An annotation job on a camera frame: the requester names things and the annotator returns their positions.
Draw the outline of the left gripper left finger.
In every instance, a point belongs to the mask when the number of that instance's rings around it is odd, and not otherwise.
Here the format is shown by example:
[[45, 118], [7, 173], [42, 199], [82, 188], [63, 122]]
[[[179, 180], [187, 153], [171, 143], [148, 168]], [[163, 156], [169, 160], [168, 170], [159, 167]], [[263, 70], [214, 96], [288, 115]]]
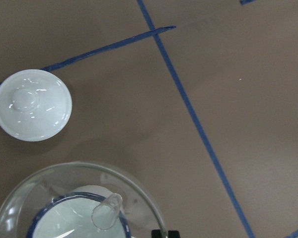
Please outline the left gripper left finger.
[[152, 230], [151, 238], [162, 238], [161, 230]]

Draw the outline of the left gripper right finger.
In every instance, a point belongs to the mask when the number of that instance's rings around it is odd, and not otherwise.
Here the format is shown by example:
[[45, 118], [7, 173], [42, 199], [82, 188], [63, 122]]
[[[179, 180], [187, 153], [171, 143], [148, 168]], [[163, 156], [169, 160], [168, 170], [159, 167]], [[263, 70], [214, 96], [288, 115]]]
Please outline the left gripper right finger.
[[177, 230], [169, 230], [168, 238], [180, 238], [180, 232]]

